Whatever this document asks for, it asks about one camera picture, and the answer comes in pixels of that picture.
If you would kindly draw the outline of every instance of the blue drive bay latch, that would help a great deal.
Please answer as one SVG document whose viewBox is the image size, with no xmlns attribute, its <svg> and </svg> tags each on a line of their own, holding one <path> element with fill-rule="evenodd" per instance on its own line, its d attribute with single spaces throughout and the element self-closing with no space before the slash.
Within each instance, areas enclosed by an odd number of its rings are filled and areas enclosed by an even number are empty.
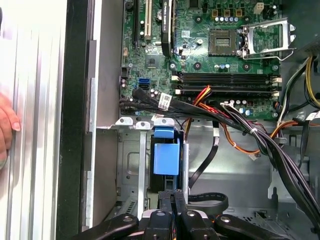
<svg viewBox="0 0 320 240">
<path fill-rule="evenodd" d="M 154 144 L 153 173 L 157 175 L 179 175 L 180 139 L 175 141 L 175 129 L 171 126 L 157 126 L 154 138 L 172 139 L 176 143 Z"/>
</svg>

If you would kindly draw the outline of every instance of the blue sata port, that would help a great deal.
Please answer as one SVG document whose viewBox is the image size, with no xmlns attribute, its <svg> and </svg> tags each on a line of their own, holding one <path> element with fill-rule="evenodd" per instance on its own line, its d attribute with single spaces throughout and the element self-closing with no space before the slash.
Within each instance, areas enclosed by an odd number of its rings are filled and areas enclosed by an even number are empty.
<svg viewBox="0 0 320 240">
<path fill-rule="evenodd" d="M 138 84 L 150 84 L 150 78 L 139 78 Z"/>
</svg>

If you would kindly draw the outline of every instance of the cable tie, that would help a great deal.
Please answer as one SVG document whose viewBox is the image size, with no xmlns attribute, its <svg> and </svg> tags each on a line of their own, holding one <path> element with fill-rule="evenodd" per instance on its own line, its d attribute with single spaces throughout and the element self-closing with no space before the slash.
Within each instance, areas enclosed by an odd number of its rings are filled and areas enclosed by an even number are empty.
<svg viewBox="0 0 320 240">
<path fill-rule="evenodd" d="M 250 134 L 252 134 L 253 132 L 257 132 L 258 129 L 256 129 L 255 127 L 251 129 Z"/>
</svg>

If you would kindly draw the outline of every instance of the green circuit board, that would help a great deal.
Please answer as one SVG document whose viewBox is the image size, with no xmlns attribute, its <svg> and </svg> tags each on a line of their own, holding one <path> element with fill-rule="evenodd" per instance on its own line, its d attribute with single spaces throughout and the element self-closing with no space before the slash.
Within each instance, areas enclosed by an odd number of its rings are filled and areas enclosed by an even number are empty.
<svg viewBox="0 0 320 240">
<path fill-rule="evenodd" d="M 139 22 L 145 20 L 146 0 L 139 0 Z M 125 85 L 121 86 L 122 98 L 130 98 L 132 90 L 138 87 L 139 78 L 150 79 L 148 94 L 160 97 L 160 93 L 172 95 L 174 98 L 192 103 L 192 97 L 175 95 L 175 82 L 172 81 L 172 70 L 186 73 L 246 73 L 246 74 L 279 74 L 279 61 L 272 60 L 243 60 L 238 56 L 210 56 L 211 30 L 236 30 L 245 24 L 260 23 L 266 21 L 262 14 L 254 14 L 256 0 L 198 0 L 199 8 L 190 8 L 190 0 L 176 0 L 175 6 L 175 43 L 174 49 L 178 51 L 183 46 L 183 53 L 173 54 L 172 58 L 163 55 L 161 46 L 161 22 L 157 21 L 157 14 L 161 10 L 159 0 L 152 1 L 151 40 L 139 39 L 138 46 L 133 45 L 133 32 L 135 17 L 132 11 L 124 10 L 123 20 L 123 56 L 121 67 L 128 71 Z M 203 1 L 208 5 L 207 12 L 201 8 Z M 265 6 L 277 4 L 277 0 L 264 0 Z M 213 11 L 217 11 L 218 18 L 224 14 L 237 21 L 216 21 Z M 278 19 L 280 13 L 276 13 L 272 19 Z M 256 50 L 270 49 L 279 46 L 279 26 L 262 28 L 254 33 L 254 47 Z M 195 69 L 195 63 L 201 63 L 201 69 Z M 227 65 L 228 69 L 217 68 Z M 213 98 L 215 101 L 230 101 L 230 97 Z M 246 100 L 245 98 L 233 98 L 234 101 Z M 250 109 L 249 119 L 276 120 L 277 114 L 273 102 L 277 98 L 255 98 L 250 106 L 237 104 L 237 109 Z M 152 115 L 148 112 L 135 112 L 136 115 Z"/>
</svg>

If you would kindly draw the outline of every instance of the finger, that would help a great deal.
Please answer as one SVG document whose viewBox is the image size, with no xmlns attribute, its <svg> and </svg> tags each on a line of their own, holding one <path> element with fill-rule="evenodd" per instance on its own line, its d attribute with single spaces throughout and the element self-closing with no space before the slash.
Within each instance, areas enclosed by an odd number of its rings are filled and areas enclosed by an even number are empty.
<svg viewBox="0 0 320 240">
<path fill-rule="evenodd" d="M 6 105 L 6 106 L 12 106 L 12 103 L 11 101 L 9 100 L 9 98 L 7 98 L 5 95 L 1 94 L 0 93 L 0 106 L 3 106 L 3 105 Z"/>
<path fill-rule="evenodd" d="M 15 111 L 9 105 L 1 106 L 1 109 L 5 112 L 7 118 L 10 121 L 11 128 L 15 131 L 20 131 L 20 121 Z"/>
<path fill-rule="evenodd" d="M 0 108 L 0 128 L 2 130 L 5 147 L 6 149 L 10 149 L 11 141 L 12 141 L 12 129 L 11 123 L 5 111 Z"/>
<path fill-rule="evenodd" d="M 2 169 L 6 161 L 7 161 L 7 148 L 6 148 L 4 134 L 0 128 L 0 169 Z"/>
</svg>

